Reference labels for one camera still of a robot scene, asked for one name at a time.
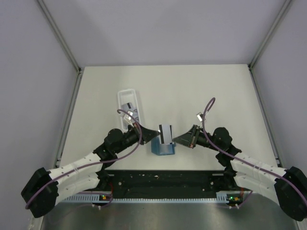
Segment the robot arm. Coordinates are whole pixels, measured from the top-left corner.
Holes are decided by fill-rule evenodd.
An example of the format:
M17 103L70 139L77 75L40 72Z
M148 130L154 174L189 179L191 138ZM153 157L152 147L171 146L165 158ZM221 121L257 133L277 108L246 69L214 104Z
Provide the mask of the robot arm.
M216 155L219 163L225 167L225 183L230 188L243 187L255 191L274 201L295 220L302 221L307 217L306 204L299 195L301 193L305 199L307 198L307 178L301 170L296 167L288 170L271 166L242 153L240 149L232 145L232 138L224 127L217 128L212 136L209 133L206 134L214 145L235 157L235 159L231 158L222 152ZM197 125L193 125L187 133L174 138L173 141L191 149L201 145L216 150ZM299 193L282 178L298 188Z
M141 145L160 134L141 125L140 128ZM130 126L126 133L115 128L109 131L103 144L82 159L49 171L38 169L21 192L28 209L38 218L71 195L93 188L103 190L108 183L105 168L117 160L117 153L137 143L139 139L140 132L136 125Z

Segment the gray floor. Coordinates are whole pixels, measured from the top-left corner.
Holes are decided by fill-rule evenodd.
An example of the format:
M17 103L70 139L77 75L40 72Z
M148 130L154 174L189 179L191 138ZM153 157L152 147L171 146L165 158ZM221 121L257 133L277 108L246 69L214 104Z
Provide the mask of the gray floor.
M272 201L253 195L240 210L216 204L59 204L44 218L43 230L296 230L297 224Z

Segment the gray wall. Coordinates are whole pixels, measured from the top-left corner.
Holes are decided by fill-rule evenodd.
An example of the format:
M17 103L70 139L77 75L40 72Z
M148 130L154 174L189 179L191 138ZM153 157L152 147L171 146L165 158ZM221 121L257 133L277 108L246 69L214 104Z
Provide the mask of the gray wall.
M294 1L255 67L286 166L307 175L307 1Z
M81 66L246 64L284 0L45 0Z
M0 229L24 230L20 195L49 168L76 73L34 0L0 1Z

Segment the white table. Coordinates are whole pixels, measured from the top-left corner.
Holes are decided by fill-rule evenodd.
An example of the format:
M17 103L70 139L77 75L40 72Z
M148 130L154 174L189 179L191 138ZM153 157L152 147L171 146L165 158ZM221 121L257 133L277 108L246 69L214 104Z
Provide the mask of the white table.
M61 165L92 152L109 130L120 128L117 92L135 89L142 125L158 130L171 124L173 137L199 125L196 113L216 102L207 116L207 131L226 127L233 144L251 157L276 166L247 65L86 67L68 131ZM127 154L133 147L123 151ZM222 170L216 151L177 145L175 155L156 156L150 144L115 162L118 170Z

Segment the metal frame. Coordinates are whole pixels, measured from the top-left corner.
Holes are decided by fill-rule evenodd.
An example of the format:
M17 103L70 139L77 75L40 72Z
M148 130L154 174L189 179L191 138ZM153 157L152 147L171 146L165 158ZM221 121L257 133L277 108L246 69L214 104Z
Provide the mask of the metal frame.
M48 10L44 0L35 0L35 1L37 2L40 10L42 11L43 15L45 16L47 23L49 24L52 32L54 33L54 35L57 38L60 46L62 47L63 52L65 53L65 55L67 56L67 58L69 59L69 61L71 62L71 64L73 65L73 67L75 68L75 70L77 72L76 82L75 82L74 89L73 89L73 92L72 92L72 95L71 95L71 100L70 100L70 103L69 103L69 106L68 106L68 110L66 112L66 118L65 118L65 121L63 123L61 136L60 136L59 143L58 143L58 146L57 146L57 151L56 151L57 157L56 157L56 161L54 163L54 166L56 166L57 162L60 160L60 157L61 157L63 149L64 149L64 144L65 144L66 136L67 136L67 133L68 133L68 129L69 129L74 105L75 105L75 102L76 102L76 99L77 99L79 87L80 87L80 84L81 84L83 72L82 72L82 69L80 68L79 64L77 63L75 57L73 56L71 50L69 49L69 46L67 45L60 29L56 25L56 23L55 23L52 15L50 13L50 11ZM255 93L256 93L257 98L259 100L261 112L262 112L262 115L263 115L263 119L265 121L266 128L268 130L269 138L270 138L275 156L278 156L278 147L277 147L275 140L274 140L272 127L270 125L269 118L268 118L267 113L266 113L266 109L265 109L265 106L264 106L264 103L263 103L263 98L261 96L257 81L256 81L255 76L253 74L253 68L257 64L257 61L261 57L262 53L264 52L264 50L267 47L268 43L270 42L271 38L274 36L278 26L282 22L283 18L285 17L287 12L289 11L292 4L293 4L293 0L285 0L280 12L278 13L278 15L277 15L276 19L274 20L272 26L270 27L267 35L263 39L259 48L257 49L257 52L256 52L255 56L253 57L251 63L249 63L249 65L248 65L250 75L251 75L251 79L252 79L254 87L255 87ZM43 218L34 219L34 220L31 219L28 229L29 230L40 229L41 225L42 225L42 219ZM305 222L299 223L298 227L300 229L307 229Z

